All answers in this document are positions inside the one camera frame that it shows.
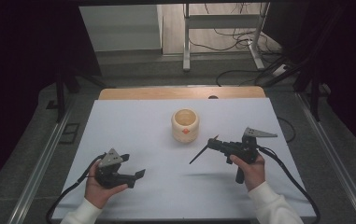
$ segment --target person's right hand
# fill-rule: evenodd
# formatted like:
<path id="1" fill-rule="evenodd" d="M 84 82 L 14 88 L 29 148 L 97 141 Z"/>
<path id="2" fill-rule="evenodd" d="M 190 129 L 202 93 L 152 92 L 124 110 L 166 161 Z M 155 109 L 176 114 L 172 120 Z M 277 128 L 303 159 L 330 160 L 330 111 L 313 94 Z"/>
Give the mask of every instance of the person's right hand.
<path id="1" fill-rule="evenodd" d="M 259 154 L 256 162 L 247 164 L 235 155 L 230 156 L 230 160 L 239 166 L 245 175 L 245 185 L 248 191 L 255 189 L 265 181 L 264 158 Z"/>

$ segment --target person's left hand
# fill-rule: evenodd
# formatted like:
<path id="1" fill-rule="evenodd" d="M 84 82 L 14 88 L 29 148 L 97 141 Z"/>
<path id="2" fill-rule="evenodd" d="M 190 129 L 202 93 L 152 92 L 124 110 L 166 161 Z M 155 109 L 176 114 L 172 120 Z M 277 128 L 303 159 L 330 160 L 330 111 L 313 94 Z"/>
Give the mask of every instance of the person's left hand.
<path id="1" fill-rule="evenodd" d="M 87 184 L 85 187 L 85 199 L 92 203 L 95 207 L 102 209 L 107 200 L 125 189 L 128 189 L 128 185 L 119 185 L 113 189 L 105 189 L 95 180 L 95 171 L 100 161 L 97 161 L 90 169 L 89 177 L 87 178 Z"/>

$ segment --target wooden floor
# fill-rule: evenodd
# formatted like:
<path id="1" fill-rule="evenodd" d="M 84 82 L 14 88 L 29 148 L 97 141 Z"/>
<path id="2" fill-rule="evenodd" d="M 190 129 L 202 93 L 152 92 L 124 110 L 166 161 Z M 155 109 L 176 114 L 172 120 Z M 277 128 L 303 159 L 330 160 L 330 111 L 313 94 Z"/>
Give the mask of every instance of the wooden floor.
<path id="1" fill-rule="evenodd" d="M 227 4 L 190 4 L 190 15 L 206 15 L 206 14 L 259 14 L 260 3 L 227 3 Z M 163 54 L 180 54 L 183 53 L 184 44 L 184 10 L 185 6 L 178 5 L 162 5 L 164 17 L 163 22 Z M 252 34 L 246 34 L 253 29 L 198 29 L 190 30 L 190 52 L 234 52 L 248 51 L 247 42 L 242 41 L 240 44 L 233 47 L 237 39 L 253 38 Z M 280 49 L 280 45 L 270 37 L 262 34 L 259 40 L 261 50 L 268 51 L 269 49 L 276 51 Z"/>

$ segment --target silver metal bracket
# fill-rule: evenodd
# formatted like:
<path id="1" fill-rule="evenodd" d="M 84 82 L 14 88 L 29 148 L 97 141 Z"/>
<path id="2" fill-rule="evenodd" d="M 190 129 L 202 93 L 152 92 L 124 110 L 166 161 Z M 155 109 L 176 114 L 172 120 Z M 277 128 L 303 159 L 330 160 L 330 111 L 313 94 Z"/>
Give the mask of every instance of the silver metal bracket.
<path id="1" fill-rule="evenodd" d="M 278 137 L 276 133 L 266 133 L 250 127 L 245 130 L 244 135 L 250 137 Z"/>
<path id="2" fill-rule="evenodd" d="M 99 163 L 98 167 L 99 168 L 103 168 L 103 167 L 106 167 L 106 166 L 122 163 L 123 161 L 124 160 L 119 155 L 119 153 L 117 153 L 117 151 L 114 148 L 112 148 L 106 154 L 106 156 L 101 160 L 101 162 Z"/>

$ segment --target orange diamond sticker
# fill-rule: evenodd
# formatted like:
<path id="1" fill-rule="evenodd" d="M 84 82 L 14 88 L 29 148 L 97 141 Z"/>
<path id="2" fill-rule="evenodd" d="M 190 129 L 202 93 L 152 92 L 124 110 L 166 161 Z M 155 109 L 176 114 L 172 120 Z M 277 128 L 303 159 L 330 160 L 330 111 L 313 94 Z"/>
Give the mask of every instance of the orange diamond sticker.
<path id="1" fill-rule="evenodd" d="M 183 129 L 182 132 L 185 133 L 185 134 L 187 134 L 187 133 L 189 133 L 190 131 L 189 131 L 188 129 Z"/>

